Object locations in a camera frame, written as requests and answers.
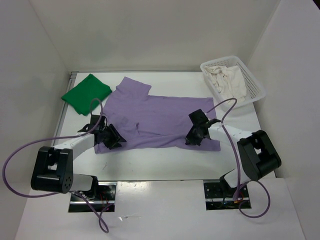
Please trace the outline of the lavender t shirt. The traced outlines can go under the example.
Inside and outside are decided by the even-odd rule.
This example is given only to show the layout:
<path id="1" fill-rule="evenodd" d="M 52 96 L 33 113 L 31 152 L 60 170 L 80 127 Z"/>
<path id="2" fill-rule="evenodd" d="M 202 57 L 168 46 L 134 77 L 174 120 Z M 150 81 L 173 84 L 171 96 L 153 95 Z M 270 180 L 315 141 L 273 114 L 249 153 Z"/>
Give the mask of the lavender t shirt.
<path id="1" fill-rule="evenodd" d="M 103 107 L 108 122 L 126 140 L 115 152 L 145 148 L 177 147 L 185 150 L 219 152 L 220 142 L 204 139 L 199 146 L 186 145 L 193 124 L 189 114 L 211 110 L 211 97 L 150 95 L 151 85 L 124 77 Z"/>

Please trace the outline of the green t shirt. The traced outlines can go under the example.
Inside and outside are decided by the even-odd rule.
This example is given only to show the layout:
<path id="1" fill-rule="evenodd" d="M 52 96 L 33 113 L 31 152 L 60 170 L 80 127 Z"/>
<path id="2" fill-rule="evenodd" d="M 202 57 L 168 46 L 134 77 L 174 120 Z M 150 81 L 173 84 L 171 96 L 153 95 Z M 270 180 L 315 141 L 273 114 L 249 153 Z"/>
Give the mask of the green t shirt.
<path id="1" fill-rule="evenodd" d="M 64 94 L 61 99 L 72 106 L 74 110 L 83 116 L 87 116 L 91 110 L 95 109 L 99 102 L 92 100 L 97 98 L 101 102 L 112 93 L 111 88 L 101 82 L 93 74 L 89 74 L 78 85 Z"/>

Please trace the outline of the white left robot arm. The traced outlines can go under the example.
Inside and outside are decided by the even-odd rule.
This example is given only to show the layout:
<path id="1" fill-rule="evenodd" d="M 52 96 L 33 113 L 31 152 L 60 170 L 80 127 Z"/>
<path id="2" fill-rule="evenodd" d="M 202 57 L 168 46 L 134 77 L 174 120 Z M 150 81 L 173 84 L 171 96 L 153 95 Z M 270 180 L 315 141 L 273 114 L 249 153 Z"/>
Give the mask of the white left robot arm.
<path id="1" fill-rule="evenodd" d="M 61 144 L 39 149 L 31 177 L 31 188 L 36 191 L 67 194 L 74 191 L 73 183 L 82 187 L 82 194 L 89 200 L 96 199 L 100 187 L 94 184 L 93 175 L 74 174 L 74 160 L 85 151 L 102 143 L 110 150 L 122 147 L 126 140 L 113 124 L 80 132 Z"/>

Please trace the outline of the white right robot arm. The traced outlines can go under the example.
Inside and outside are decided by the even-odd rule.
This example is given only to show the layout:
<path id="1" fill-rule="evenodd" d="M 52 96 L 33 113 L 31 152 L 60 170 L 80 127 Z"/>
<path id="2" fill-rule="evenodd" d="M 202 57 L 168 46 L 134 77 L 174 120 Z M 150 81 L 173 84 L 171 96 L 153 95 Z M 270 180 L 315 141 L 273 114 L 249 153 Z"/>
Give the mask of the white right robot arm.
<path id="1" fill-rule="evenodd" d="M 225 197 L 232 196 L 240 186 L 258 181 L 282 165 L 282 160 L 263 130 L 246 131 L 216 120 L 193 125 L 185 138 L 185 144 L 200 146 L 205 139 L 231 146 L 235 153 L 236 168 L 219 178 L 219 191 Z"/>

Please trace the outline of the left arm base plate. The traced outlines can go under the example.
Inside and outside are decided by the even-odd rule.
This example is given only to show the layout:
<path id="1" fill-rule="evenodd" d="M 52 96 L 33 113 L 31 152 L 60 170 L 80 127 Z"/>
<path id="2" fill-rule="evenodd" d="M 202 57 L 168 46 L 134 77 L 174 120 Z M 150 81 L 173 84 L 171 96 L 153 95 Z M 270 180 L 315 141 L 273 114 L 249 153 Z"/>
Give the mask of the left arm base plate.
<path id="1" fill-rule="evenodd" d="M 106 208 L 106 212 L 114 212 L 116 190 L 116 182 L 99 181 L 96 191 L 79 191 L 79 193 L 90 203 L 90 205 L 98 213 L 100 213 L 104 208 Z M 70 197 L 68 212 L 89 213 L 92 212 L 92 209 L 81 197 L 72 194 Z"/>

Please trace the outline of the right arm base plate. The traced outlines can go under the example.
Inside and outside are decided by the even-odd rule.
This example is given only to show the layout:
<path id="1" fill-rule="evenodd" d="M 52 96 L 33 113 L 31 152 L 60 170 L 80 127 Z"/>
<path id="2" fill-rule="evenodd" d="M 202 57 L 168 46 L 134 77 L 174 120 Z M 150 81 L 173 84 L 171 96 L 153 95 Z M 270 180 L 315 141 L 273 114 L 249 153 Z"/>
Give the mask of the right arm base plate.
<path id="1" fill-rule="evenodd" d="M 218 179 L 204 180 L 203 188 L 205 206 L 207 211 L 234 210 L 238 209 L 240 204 L 243 209 L 252 208 L 250 203 L 249 191 L 246 186 L 240 190 L 239 198 L 237 199 L 237 201 L 233 200 L 233 194 L 227 195 L 223 192 L 220 181 Z"/>

